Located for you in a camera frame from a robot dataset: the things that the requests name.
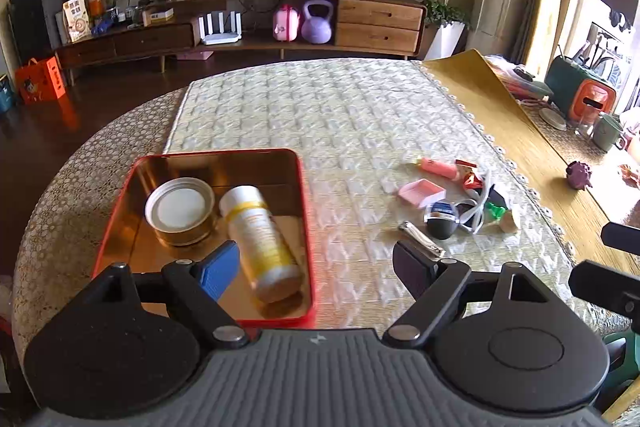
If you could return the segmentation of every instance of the orange box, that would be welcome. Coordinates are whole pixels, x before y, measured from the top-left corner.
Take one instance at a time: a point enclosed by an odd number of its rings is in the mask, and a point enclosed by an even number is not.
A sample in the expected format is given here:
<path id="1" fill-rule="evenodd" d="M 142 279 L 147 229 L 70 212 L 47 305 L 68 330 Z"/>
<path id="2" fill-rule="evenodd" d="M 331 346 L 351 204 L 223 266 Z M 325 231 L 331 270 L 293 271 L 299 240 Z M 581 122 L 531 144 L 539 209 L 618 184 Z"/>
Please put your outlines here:
<path id="1" fill-rule="evenodd" d="M 39 62 L 32 58 L 27 66 L 15 71 L 15 83 L 24 103 L 57 100 L 66 93 L 56 57 Z"/>

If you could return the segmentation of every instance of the green toy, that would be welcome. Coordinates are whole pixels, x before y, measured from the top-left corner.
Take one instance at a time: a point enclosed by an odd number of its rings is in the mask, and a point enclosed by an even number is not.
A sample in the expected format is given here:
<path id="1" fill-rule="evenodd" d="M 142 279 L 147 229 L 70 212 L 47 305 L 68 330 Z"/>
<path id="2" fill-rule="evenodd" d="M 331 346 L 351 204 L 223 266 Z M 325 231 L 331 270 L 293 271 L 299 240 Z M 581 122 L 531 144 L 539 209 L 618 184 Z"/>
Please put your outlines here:
<path id="1" fill-rule="evenodd" d="M 503 206 L 497 206 L 496 204 L 490 203 L 489 201 L 486 202 L 484 207 L 496 220 L 499 220 L 502 216 L 504 216 L 504 213 L 507 211 L 507 209 Z"/>

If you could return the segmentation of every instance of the cable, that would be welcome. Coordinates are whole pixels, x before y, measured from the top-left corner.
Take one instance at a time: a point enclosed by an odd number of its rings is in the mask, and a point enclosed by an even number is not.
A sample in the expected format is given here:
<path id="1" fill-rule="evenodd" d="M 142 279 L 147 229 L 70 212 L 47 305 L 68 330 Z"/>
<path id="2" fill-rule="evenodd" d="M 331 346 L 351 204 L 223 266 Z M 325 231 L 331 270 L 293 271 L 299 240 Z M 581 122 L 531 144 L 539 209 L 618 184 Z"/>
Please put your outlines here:
<path id="1" fill-rule="evenodd" d="M 282 0 L 277 0 L 277 1 L 276 1 L 276 4 L 275 4 L 273 7 L 269 8 L 268 10 L 257 10 L 257 9 L 255 9 L 255 8 L 253 8 L 253 7 L 248 8 L 247 6 L 245 6 L 245 5 L 244 5 L 244 3 L 242 2 L 242 0 L 238 0 L 238 2 L 239 2 L 239 3 L 240 3 L 240 5 L 242 6 L 242 8 L 244 8 L 244 10 L 245 10 L 245 12 L 244 12 L 244 13 L 247 13 L 247 12 L 254 12 L 254 13 L 271 13 L 271 12 L 273 12 L 273 11 L 274 11 L 274 10 L 275 10 L 279 5 L 280 5 L 280 3 L 282 2 Z"/>

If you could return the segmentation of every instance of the pink box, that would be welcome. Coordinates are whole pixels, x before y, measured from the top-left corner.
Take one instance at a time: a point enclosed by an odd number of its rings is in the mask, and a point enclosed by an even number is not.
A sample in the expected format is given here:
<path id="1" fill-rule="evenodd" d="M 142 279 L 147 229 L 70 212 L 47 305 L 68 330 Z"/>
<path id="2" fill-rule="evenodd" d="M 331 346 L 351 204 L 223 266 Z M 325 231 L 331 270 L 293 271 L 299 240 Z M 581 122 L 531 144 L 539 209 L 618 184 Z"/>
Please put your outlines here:
<path id="1" fill-rule="evenodd" d="M 208 60 L 213 55 L 213 52 L 189 52 L 178 53 L 176 57 L 178 60 Z"/>
<path id="2" fill-rule="evenodd" d="M 398 190 L 398 196 L 417 208 L 426 208 L 447 197 L 447 191 L 429 180 L 407 183 Z"/>

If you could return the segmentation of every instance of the wooden table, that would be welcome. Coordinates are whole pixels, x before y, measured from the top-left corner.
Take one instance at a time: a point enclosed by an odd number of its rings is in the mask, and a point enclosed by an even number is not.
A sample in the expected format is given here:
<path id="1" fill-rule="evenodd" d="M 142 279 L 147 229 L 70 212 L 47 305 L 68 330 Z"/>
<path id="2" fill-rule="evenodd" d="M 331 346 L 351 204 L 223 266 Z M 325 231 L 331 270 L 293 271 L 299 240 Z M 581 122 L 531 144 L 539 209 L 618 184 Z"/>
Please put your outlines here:
<path id="1" fill-rule="evenodd" d="M 592 140 L 578 137 L 572 130 L 554 129 L 540 118 L 537 108 L 524 107 L 524 111 L 565 162 L 578 160 L 591 166 L 593 187 L 588 191 L 609 220 L 640 228 L 640 190 L 627 185 L 619 172 L 620 165 L 638 167 L 631 155 L 616 147 L 605 153 Z"/>
<path id="2" fill-rule="evenodd" d="M 553 211 L 554 219 L 574 244 L 576 261 L 591 259 L 640 275 L 634 256 L 602 244 L 600 230 L 609 217 L 589 192 L 569 187 L 565 159 L 550 146 L 478 52 L 472 50 L 426 64 L 495 136 L 531 186 L 540 191 L 542 203 Z"/>

